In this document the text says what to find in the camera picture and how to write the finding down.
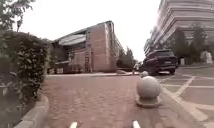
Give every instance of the spherical bollard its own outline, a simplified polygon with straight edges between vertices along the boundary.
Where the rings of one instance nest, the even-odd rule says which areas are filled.
[[[152,76],[146,76],[137,83],[137,105],[145,108],[155,108],[161,105],[159,97],[161,85],[158,80]]]
[[[140,74],[140,77],[143,78],[145,76],[149,76],[148,72],[146,71],[143,71],[141,74]]]

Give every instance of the brick pavement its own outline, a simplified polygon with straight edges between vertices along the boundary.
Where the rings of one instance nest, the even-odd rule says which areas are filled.
[[[46,123],[51,128],[194,128],[167,104],[142,109],[135,104],[138,76],[49,77],[44,88],[50,100]]]

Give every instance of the sky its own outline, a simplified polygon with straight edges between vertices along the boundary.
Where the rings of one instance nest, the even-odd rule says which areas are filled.
[[[24,14],[20,31],[57,39],[71,32],[112,20],[122,46],[143,60],[143,47],[156,24],[160,0],[37,0]]]

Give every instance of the dark car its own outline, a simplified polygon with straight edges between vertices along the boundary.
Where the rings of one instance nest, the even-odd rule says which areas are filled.
[[[169,71],[170,74],[174,74],[177,68],[178,58],[171,50],[156,50],[147,55],[139,70],[147,71],[150,75],[160,71]]]

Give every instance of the hedge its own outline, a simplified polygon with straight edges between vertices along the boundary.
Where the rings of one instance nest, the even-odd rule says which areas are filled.
[[[27,33],[0,33],[0,87],[14,88],[22,102],[38,98],[44,81],[47,42]]]

